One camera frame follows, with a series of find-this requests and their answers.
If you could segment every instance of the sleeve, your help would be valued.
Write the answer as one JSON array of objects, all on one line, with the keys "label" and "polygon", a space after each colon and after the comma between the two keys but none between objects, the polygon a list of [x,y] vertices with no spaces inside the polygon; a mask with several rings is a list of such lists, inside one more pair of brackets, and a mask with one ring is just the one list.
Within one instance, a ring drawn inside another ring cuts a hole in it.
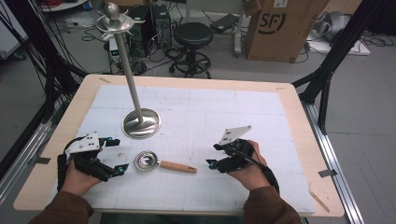
[{"label": "sleeve", "polygon": [[44,211],[34,217],[29,224],[88,223],[92,214],[93,210],[85,199],[69,192],[59,191]]},{"label": "sleeve", "polygon": [[274,187],[254,189],[244,205],[245,224],[301,224],[298,213],[283,201]]}]

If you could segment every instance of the cardboard box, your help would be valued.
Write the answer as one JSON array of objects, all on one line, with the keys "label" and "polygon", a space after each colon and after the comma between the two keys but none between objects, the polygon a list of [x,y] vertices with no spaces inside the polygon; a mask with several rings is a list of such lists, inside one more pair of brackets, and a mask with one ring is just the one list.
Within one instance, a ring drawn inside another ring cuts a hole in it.
[{"label": "cardboard box", "polygon": [[246,51],[249,60],[296,61],[329,0],[249,0]]},{"label": "cardboard box", "polygon": [[105,3],[114,3],[119,6],[120,9],[129,9],[134,5],[139,6],[149,6],[151,5],[151,0],[105,0]]},{"label": "cardboard box", "polygon": [[353,15],[360,4],[361,0],[330,0],[323,11],[340,11],[344,14]]}]

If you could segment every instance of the white bracket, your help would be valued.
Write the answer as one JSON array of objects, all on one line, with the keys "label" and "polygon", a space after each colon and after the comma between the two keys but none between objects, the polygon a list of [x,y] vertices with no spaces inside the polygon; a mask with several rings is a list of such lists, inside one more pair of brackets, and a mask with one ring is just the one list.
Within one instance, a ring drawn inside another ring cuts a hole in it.
[{"label": "white bracket", "polygon": [[241,137],[245,133],[248,133],[251,130],[251,125],[240,128],[226,129],[224,135],[221,137],[219,141],[219,145],[224,146],[235,141],[237,138]]},{"label": "white bracket", "polygon": [[89,133],[83,139],[72,143],[65,151],[67,157],[71,153],[78,153],[84,151],[93,151],[100,148],[99,137],[97,133]]}]

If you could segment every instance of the floor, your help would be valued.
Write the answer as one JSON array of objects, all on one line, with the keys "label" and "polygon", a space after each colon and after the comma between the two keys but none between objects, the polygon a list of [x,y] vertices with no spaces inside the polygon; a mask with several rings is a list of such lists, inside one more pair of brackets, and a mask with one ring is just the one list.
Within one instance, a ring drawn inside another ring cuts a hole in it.
[{"label": "floor", "polygon": [[[200,20],[208,22],[201,16]],[[64,31],[66,46],[86,70],[91,73],[109,71],[104,43],[82,40],[87,33],[100,37],[99,32],[94,29]],[[396,223],[396,101],[393,99],[396,95],[396,48],[374,45],[367,48],[371,51],[369,56],[346,56],[333,76],[327,132],[364,222],[390,224]],[[232,49],[231,35],[215,35],[209,47],[202,49],[212,61],[212,78],[291,83],[315,71],[325,58],[311,49],[309,58],[303,63],[256,62],[246,60],[244,52],[235,57]],[[162,56],[159,51],[151,60],[159,60]],[[297,61],[305,59],[306,54],[302,54]],[[145,60],[147,67],[165,62],[167,59],[159,63]],[[182,77],[178,73],[169,74],[168,66],[169,63],[160,65],[142,76]],[[0,160],[43,102],[44,92],[29,59],[0,62]],[[2,223],[26,223],[36,214],[16,211],[12,207],[31,169],[27,167],[3,201],[0,207]],[[98,220],[100,214],[96,214],[92,223]],[[308,221],[348,223],[346,217],[309,218]]]}]

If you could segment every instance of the wooden handle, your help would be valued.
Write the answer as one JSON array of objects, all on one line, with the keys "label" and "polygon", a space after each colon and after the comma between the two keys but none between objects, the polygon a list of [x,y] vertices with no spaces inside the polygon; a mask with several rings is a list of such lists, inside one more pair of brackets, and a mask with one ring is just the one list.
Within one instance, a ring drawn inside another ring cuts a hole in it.
[{"label": "wooden handle", "polygon": [[168,170],[180,171],[185,173],[192,173],[192,174],[197,173],[197,168],[171,161],[160,161],[160,167]]}]

